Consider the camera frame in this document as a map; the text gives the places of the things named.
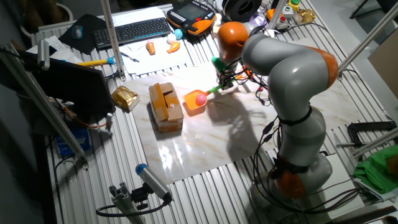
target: pink ball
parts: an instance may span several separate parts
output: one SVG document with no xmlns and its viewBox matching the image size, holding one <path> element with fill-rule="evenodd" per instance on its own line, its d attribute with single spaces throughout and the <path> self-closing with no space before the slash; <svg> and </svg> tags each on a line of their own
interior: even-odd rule
<svg viewBox="0 0 398 224">
<path fill-rule="evenodd" d="M 203 93 L 197 96 L 197 105 L 202 106 L 207 102 L 207 97 Z"/>
</svg>

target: black monitor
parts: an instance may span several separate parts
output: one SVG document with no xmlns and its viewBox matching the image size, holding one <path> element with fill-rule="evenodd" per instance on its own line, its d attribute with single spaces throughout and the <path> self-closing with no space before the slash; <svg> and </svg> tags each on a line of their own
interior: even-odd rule
<svg viewBox="0 0 398 224">
<path fill-rule="evenodd" d="M 21 57 L 37 63 L 37 54 L 18 52 Z M 0 83 L 15 91 L 23 90 L 0 60 Z M 73 102 L 73 111 L 83 118 L 115 112 L 114 101 L 102 71 L 50 58 L 47 71 L 32 71 L 47 96 Z"/>
</svg>

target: keyboard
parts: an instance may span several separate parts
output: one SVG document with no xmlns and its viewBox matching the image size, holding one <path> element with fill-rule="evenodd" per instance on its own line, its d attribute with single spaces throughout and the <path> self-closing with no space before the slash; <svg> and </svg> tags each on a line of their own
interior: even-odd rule
<svg viewBox="0 0 398 224">
<path fill-rule="evenodd" d="M 166 18 L 149 19 L 115 27 L 119 45 L 130 44 L 142 40 L 165 37 L 172 31 Z M 98 50 L 112 47 L 107 29 L 94 31 L 95 45 Z"/>
</svg>

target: white ball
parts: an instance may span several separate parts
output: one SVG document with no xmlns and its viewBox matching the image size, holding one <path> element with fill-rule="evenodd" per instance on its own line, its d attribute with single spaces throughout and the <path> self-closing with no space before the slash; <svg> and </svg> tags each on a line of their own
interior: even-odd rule
<svg viewBox="0 0 398 224">
<path fill-rule="evenodd" d="M 174 34 L 167 35 L 167 43 L 172 44 L 177 41 L 177 38 Z"/>
</svg>

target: aluminum profile table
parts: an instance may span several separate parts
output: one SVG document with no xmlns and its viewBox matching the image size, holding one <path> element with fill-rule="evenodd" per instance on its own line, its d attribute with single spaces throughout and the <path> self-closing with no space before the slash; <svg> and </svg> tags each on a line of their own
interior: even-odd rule
<svg viewBox="0 0 398 224">
<path fill-rule="evenodd" d="M 301 5 L 303 8 L 310 8 L 316 12 L 307 0 L 302 0 Z M 171 5 L 160 6 L 160 8 L 167 11 Z M 315 22 L 327 28 L 319 14 L 317 14 Z M 39 32 L 33 36 L 32 43 L 35 45 L 38 40 L 53 35 L 60 37 L 71 24 L 69 22 L 41 27 Z M 346 53 L 334 41 L 332 35 L 316 26 L 296 27 L 277 36 L 278 39 L 287 42 L 306 37 L 313 39 L 319 49 L 337 55 L 338 63 L 341 63 L 346 57 Z M 190 62 L 144 75 L 126 75 L 126 78 L 133 80 L 172 72 L 209 62 L 213 56 L 218 56 L 217 42 L 210 35 L 196 37 L 193 42 L 184 40 L 183 47 L 186 47 L 190 54 Z M 113 56 L 112 50 L 94 51 L 91 55 L 82 54 L 75 49 L 71 50 L 84 61 Z M 102 69 L 105 76 L 116 71 L 115 66 L 110 67 L 109 65 L 103 66 Z M 387 121 L 382 105 L 360 75 L 344 72 L 340 82 L 354 102 L 353 106 L 356 106 L 363 116 L 363 119 L 353 121 L 354 123 Z M 112 91 L 123 83 L 118 78 L 112 78 L 108 80 L 108 84 Z M 75 159 L 69 159 L 69 162 L 61 164 L 57 171 L 53 172 L 55 164 L 62 158 L 55 152 L 54 143 L 47 149 L 58 223 L 129 223 L 127 218 L 105 218 L 99 217 L 95 213 L 97 208 L 112 204 L 108 192 L 110 185 L 125 182 L 130 189 L 142 186 L 142 180 L 135 174 L 134 169 L 138 164 L 146 163 L 146 158 L 134 117 L 132 113 L 123 113 L 117 109 L 113 121 L 111 136 L 104 130 L 91 130 L 94 149 L 87 152 L 90 166 L 88 170 L 75 166 Z M 329 130 L 321 151 L 326 151 L 329 154 L 336 152 L 345 164 L 348 174 L 352 174 L 356 161 L 349 149 L 335 147 L 336 142 L 333 137 L 333 132 L 335 132 L 339 142 L 348 142 L 346 128 L 346 126 L 342 126 Z M 361 133 L 359 136 L 362 141 L 369 142 L 385 133 L 385 131 L 371 131 Z M 365 153 L 364 156 L 368 157 L 380 149 L 382 147 L 377 147 Z M 261 170 L 270 170 L 272 166 L 270 157 L 262 155 L 261 159 Z M 269 223 L 267 217 L 261 211 L 256 210 L 250 199 L 251 170 L 252 158 L 248 157 L 168 185 L 173 193 L 174 203 L 161 211 L 144 215 L 146 223 Z M 55 178 L 58 179 L 58 187 L 55 185 Z M 155 195 L 150 195 L 148 203 L 149 208 L 155 208 L 162 202 Z"/>
</svg>

